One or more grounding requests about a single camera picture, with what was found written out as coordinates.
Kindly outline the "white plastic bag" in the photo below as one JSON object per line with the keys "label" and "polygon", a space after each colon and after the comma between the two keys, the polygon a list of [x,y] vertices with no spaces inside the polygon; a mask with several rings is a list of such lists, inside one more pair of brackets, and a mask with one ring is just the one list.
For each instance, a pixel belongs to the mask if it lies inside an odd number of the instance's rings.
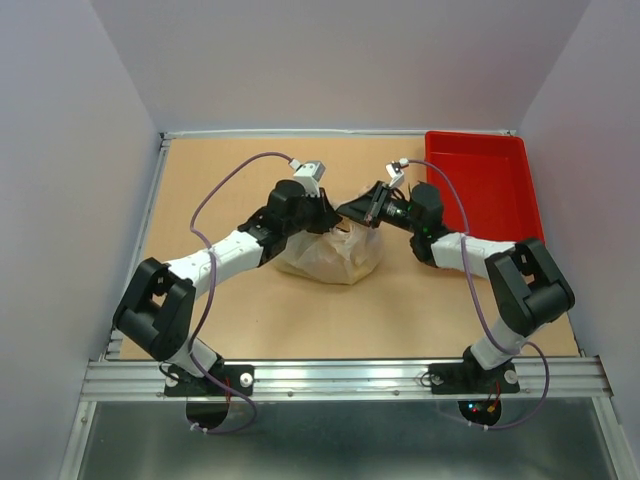
{"label": "white plastic bag", "polygon": [[271,264],[280,272],[332,285],[354,285],[381,262],[384,244],[377,229],[343,220],[324,234],[290,237]]}

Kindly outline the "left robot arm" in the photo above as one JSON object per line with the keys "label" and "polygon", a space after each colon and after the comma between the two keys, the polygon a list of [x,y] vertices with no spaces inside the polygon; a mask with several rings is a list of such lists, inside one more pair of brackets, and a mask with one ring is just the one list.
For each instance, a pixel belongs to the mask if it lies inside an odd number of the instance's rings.
{"label": "left robot arm", "polygon": [[270,262],[290,237],[326,233],[340,221],[323,188],[312,194],[298,181],[280,180],[266,205],[224,239],[165,263],[153,257],[141,262],[115,310],[113,326],[154,360],[187,373],[199,393],[213,393],[223,371],[216,364],[219,355],[190,332],[196,300],[205,295],[210,310],[220,283]]}

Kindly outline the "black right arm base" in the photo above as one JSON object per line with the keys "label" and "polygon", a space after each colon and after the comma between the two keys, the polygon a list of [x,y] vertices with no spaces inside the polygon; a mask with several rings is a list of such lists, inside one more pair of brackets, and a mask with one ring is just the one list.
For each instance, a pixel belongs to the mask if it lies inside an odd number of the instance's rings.
{"label": "black right arm base", "polygon": [[471,362],[431,364],[427,379],[435,395],[482,395],[520,392],[518,376],[512,362],[484,370]]}

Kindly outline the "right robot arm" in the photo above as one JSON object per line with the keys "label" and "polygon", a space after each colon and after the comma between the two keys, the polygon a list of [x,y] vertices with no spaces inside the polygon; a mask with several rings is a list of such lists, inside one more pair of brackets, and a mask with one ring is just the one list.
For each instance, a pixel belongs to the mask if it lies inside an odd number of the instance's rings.
{"label": "right robot arm", "polygon": [[403,198],[379,182],[338,212],[363,226],[388,223],[408,231],[418,261],[489,281],[498,318],[483,328],[484,336],[464,351],[461,361],[431,369],[430,381],[439,394],[484,393],[503,383],[504,369],[525,342],[575,304],[572,288],[543,241],[489,241],[449,229],[440,192],[431,184],[420,182]]}

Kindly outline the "red plastic tray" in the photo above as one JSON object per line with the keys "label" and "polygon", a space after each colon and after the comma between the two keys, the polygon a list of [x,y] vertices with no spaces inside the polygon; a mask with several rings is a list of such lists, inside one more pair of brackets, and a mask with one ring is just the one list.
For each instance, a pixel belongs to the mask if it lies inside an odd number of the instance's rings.
{"label": "red plastic tray", "polygon": [[519,137],[429,131],[428,182],[444,204],[444,223],[477,238],[544,238],[524,141]]}

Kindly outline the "aluminium front rail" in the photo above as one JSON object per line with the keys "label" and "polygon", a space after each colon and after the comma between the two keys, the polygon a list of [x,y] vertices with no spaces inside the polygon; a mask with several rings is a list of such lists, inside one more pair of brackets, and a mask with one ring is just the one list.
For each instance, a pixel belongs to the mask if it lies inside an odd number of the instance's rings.
{"label": "aluminium front rail", "polygon": [[[422,401],[484,399],[487,392],[433,393],[429,367],[441,359],[255,361],[256,403],[287,401]],[[550,357],[552,398],[609,398],[612,388],[595,357]],[[154,362],[100,361],[86,369],[80,399],[93,402],[223,402],[224,396],[188,396],[183,384],[171,387]]]}

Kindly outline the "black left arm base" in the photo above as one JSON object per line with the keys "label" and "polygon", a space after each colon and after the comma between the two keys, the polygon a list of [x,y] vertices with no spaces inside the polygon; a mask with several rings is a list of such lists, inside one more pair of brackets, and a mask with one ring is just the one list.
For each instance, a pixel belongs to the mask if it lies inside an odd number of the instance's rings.
{"label": "black left arm base", "polygon": [[[194,377],[181,368],[167,363],[158,367],[164,376],[164,395],[170,398],[223,397],[229,392],[206,377]],[[253,394],[255,367],[250,364],[216,364],[209,371],[219,382],[246,396]]]}

